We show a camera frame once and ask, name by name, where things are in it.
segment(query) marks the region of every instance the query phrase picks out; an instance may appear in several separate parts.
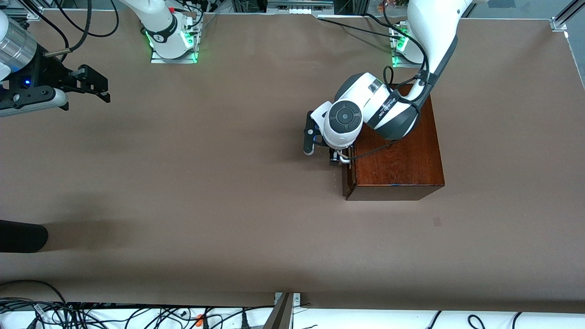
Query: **brown wooden block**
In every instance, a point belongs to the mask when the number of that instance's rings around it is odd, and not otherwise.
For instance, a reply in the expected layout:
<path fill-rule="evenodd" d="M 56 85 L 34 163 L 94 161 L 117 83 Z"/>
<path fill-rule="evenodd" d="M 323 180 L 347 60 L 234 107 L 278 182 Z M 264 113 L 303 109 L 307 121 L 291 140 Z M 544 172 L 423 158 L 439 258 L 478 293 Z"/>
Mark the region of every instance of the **brown wooden block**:
<path fill-rule="evenodd" d="M 400 88 L 406 95 L 410 85 Z M 387 143 L 364 125 L 352 156 Z M 431 98 L 421 108 L 421 121 L 405 138 L 343 166 L 343 196 L 355 201 L 420 200 L 445 186 Z"/>

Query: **table surface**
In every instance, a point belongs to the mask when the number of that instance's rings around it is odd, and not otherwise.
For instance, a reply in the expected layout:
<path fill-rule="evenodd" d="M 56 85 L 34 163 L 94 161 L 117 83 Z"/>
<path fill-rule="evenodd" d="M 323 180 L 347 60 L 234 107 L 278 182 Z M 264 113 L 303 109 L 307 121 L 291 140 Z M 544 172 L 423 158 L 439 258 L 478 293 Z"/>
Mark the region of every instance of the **table surface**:
<path fill-rule="evenodd" d="M 92 22 L 107 32 L 113 14 Z M 582 311 L 585 92 L 567 40 L 545 20 L 463 20 L 458 35 L 432 94 L 446 186 L 347 202 L 327 152 L 302 153 L 305 114 L 354 73 L 381 77 L 385 38 L 219 15 L 199 63 L 149 64 L 122 12 L 66 60 L 108 77 L 110 104 L 70 94 L 68 112 L 0 121 L 0 214 L 53 237 L 0 255 L 1 280 L 48 280 L 72 301 L 250 305 L 290 290 L 319 307 Z"/>

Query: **gray circular joint cap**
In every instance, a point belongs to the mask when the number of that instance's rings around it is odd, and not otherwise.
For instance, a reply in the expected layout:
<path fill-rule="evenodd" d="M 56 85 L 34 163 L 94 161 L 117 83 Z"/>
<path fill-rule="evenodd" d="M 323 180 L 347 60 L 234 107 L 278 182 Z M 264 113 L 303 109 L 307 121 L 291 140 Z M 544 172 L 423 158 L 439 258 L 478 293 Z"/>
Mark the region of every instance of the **gray circular joint cap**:
<path fill-rule="evenodd" d="M 362 112 L 354 102 L 342 101 L 329 110 L 329 125 L 337 133 L 352 132 L 361 121 Z"/>

